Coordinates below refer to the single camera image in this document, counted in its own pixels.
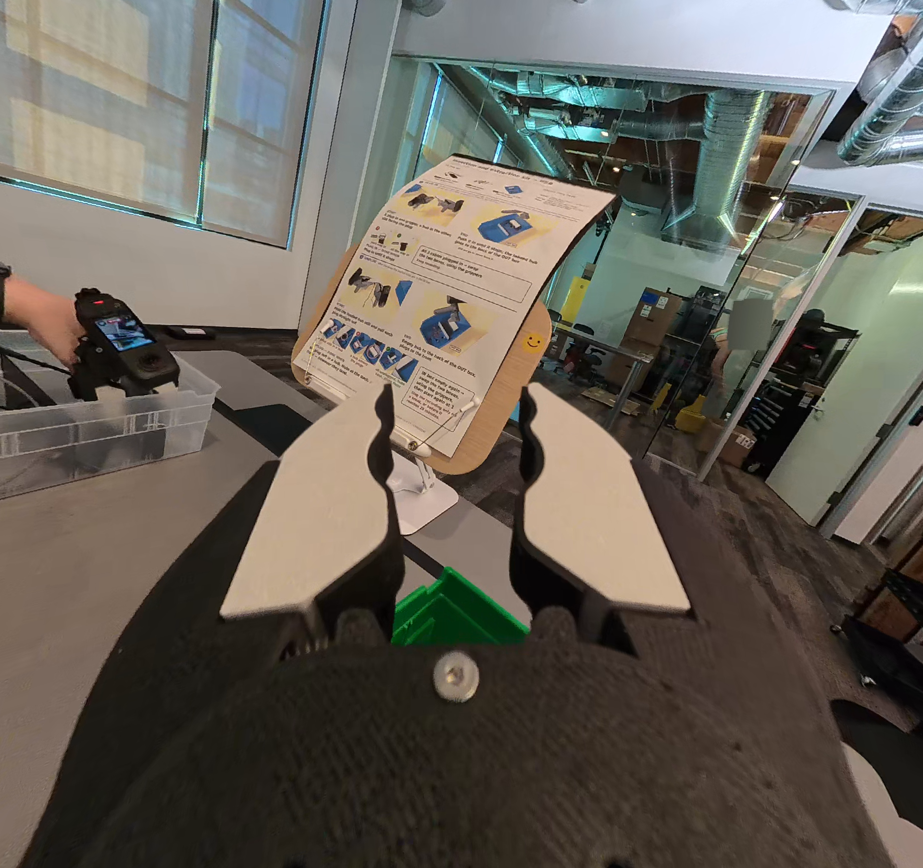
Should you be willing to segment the clear plastic bin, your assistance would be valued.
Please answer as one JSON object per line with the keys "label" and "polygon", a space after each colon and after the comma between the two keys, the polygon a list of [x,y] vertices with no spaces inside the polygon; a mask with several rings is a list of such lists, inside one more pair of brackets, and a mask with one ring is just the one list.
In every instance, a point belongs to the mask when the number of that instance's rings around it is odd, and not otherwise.
{"label": "clear plastic bin", "polygon": [[220,386],[186,360],[177,390],[86,402],[26,331],[1,341],[2,499],[201,449]]}

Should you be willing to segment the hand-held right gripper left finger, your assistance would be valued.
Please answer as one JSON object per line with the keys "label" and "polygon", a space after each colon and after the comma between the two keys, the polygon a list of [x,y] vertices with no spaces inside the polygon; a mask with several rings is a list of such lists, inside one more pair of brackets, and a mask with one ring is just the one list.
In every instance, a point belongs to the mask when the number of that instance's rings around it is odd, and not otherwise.
{"label": "hand-held right gripper left finger", "polygon": [[284,451],[221,607],[223,619],[342,608],[393,617],[404,578],[387,480],[394,469],[390,383],[367,387]]}

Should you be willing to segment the wide ribbed silver duct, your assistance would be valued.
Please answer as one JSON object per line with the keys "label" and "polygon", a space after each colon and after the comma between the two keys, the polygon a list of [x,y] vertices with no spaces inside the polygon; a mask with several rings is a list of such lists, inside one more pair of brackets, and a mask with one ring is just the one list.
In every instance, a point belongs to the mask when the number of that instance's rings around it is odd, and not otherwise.
{"label": "wide ribbed silver duct", "polygon": [[666,217],[663,239],[700,249],[732,244],[750,160],[773,104],[769,91],[709,93],[690,202]]}

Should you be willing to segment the cardboard box blue label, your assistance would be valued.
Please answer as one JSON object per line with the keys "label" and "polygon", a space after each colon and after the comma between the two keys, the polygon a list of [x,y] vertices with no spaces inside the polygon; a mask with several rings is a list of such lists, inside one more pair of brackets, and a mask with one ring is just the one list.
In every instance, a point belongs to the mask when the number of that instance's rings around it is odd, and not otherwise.
{"label": "cardboard box blue label", "polygon": [[685,302],[672,293],[645,287],[622,337],[623,347],[660,347]]}

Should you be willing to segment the low cardboard box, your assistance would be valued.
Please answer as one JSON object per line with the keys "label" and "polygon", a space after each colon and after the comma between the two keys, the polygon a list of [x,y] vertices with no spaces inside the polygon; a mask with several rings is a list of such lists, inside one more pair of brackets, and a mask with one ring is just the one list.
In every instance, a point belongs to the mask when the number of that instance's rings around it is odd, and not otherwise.
{"label": "low cardboard box", "polygon": [[[704,424],[694,439],[694,448],[697,452],[708,454],[723,431],[723,424],[711,418],[706,418]],[[746,427],[736,426],[723,445],[718,460],[729,467],[744,469],[748,463],[751,452],[757,443],[757,438]]]}

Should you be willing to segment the white board stand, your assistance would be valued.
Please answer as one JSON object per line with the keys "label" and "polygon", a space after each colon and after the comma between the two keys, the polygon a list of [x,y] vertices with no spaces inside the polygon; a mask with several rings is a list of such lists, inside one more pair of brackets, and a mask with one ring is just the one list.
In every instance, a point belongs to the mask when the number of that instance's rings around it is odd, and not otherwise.
{"label": "white board stand", "polygon": [[399,531],[415,534],[456,505],[458,493],[437,477],[434,462],[443,459],[423,440],[398,429],[389,436],[393,468],[387,478]]}

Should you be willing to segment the window with roller blind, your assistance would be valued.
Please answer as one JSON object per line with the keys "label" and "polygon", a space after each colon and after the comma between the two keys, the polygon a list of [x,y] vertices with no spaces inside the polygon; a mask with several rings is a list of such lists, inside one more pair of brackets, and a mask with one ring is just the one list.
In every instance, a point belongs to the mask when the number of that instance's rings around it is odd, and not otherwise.
{"label": "window with roller blind", "polygon": [[402,114],[394,188],[453,155],[497,162],[504,152],[500,135],[430,62],[410,62],[409,101]]}
{"label": "window with roller blind", "polygon": [[2,182],[289,245],[329,0],[1,0]]}

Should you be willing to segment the person's left hand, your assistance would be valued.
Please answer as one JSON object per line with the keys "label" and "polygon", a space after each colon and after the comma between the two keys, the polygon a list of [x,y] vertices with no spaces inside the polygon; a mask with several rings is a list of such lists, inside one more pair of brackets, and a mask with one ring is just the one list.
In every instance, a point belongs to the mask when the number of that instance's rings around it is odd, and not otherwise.
{"label": "person's left hand", "polygon": [[2,278],[2,323],[27,331],[66,368],[84,336],[75,303],[10,274]]}

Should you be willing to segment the printed instruction sheet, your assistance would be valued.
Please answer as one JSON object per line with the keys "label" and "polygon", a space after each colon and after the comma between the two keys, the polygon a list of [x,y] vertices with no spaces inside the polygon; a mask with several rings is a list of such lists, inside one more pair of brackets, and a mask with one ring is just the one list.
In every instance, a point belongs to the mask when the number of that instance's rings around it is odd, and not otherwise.
{"label": "printed instruction sheet", "polygon": [[395,432],[450,459],[543,288],[616,193],[453,155],[393,195],[294,351],[334,402],[392,385]]}

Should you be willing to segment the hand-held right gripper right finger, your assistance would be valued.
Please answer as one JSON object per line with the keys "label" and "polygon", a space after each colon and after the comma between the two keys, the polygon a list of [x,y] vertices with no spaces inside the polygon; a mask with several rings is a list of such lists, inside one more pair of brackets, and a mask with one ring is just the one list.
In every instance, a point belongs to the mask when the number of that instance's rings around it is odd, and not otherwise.
{"label": "hand-held right gripper right finger", "polygon": [[522,486],[511,585],[532,615],[606,609],[683,616],[691,600],[627,451],[570,403],[530,383],[519,410]]}

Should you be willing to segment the green plastic bin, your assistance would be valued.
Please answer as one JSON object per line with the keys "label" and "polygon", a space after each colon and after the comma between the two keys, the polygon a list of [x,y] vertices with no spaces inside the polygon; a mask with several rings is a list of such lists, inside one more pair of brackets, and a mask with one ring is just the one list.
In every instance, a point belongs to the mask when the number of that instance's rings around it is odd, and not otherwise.
{"label": "green plastic bin", "polygon": [[396,604],[391,643],[512,645],[529,627],[451,567]]}

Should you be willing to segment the black metal rack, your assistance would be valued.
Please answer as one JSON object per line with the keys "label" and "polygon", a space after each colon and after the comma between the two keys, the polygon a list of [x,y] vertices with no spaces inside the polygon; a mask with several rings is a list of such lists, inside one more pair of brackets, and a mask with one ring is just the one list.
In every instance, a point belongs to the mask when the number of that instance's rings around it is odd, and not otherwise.
{"label": "black metal rack", "polygon": [[768,478],[806,420],[821,411],[826,389],[859,337],[857,330],[828,322],[821,309],[802,314],[743,415],[741,427],[753,440],[744,472]]}

